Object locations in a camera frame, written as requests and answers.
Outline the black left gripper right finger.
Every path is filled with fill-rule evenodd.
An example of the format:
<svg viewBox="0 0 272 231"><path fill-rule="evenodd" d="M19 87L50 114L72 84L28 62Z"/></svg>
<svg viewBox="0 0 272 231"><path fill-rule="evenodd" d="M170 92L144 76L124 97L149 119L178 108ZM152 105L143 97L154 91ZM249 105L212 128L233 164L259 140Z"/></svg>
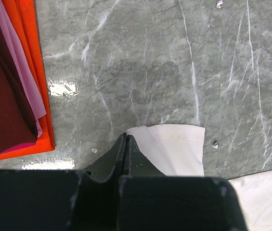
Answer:
<svg viewBox="0 0 272 231"><path fill-rule="evenodd" d="M245 231L246 222L233 186L216 177L162 174L128 137L119 180L121 231Z"/></svg>

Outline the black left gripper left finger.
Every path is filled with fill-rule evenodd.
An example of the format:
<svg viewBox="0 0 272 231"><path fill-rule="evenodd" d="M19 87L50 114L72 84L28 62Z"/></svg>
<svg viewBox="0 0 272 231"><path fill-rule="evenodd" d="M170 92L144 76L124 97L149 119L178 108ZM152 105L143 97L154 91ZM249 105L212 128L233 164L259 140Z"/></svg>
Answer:
<svg viewBox="0 0 272 231"><path fill-rule="evenodd" d="M126 135L84 169L0 169L0 231L109 230Z"/></svg>

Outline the white t shirt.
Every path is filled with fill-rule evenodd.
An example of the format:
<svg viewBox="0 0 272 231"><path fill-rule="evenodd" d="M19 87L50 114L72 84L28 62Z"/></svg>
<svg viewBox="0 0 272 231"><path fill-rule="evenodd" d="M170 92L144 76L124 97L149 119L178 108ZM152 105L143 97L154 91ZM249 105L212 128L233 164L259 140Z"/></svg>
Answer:
<svg viewBox="0 0 272 231"><path fill-rule="evenodd" d="M127 130L140 151L167 176L204 176L205 128L155 125ZM272 170L230 180L250 231L272 231Z"/></svg>

